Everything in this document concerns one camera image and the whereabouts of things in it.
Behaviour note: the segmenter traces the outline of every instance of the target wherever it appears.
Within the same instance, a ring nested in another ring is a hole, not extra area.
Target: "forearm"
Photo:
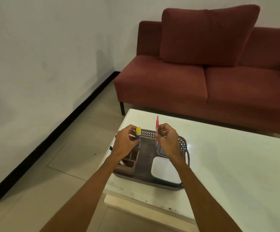
[[[241,229],[198,180],[180,156],[170,159],[177,169],[192,207],[200,232],[231,231]]]
[[[109,156],[80,190],[50,219],[41,232],[85,232],[103,189],[118,163],[117,158]]]

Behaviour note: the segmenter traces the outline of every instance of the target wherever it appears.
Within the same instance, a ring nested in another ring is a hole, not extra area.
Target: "white wall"
[[[216,9],[241,4],[261,7],[257,26],[280,27],[280,0],[106,0],[111,19],[114,67],[121,71],[135,57],[138,25],[161,21],[165,8]]]
[[[0,0],[0,182],[113,71],[104,0]]]

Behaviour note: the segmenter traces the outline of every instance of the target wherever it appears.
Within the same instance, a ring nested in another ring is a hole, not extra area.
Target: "blue glue stick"
[[[141,128],[136,128],[136,139],[141,139]]]

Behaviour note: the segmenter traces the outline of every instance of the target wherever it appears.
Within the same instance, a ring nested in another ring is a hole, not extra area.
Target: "yellow cap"
[[[136,135],[141,135],[141,128],[140,127],[136,128]]]

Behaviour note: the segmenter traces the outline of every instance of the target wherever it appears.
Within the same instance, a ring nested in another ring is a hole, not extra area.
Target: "pink pen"
[[[157,118],[156,118],[156,134],[158,133],[158,125],[159,125],[159,118],[157,116]],[[155,144],[156,144],[156,146],[158,145],[158,140],[157,139],[155,140]]]

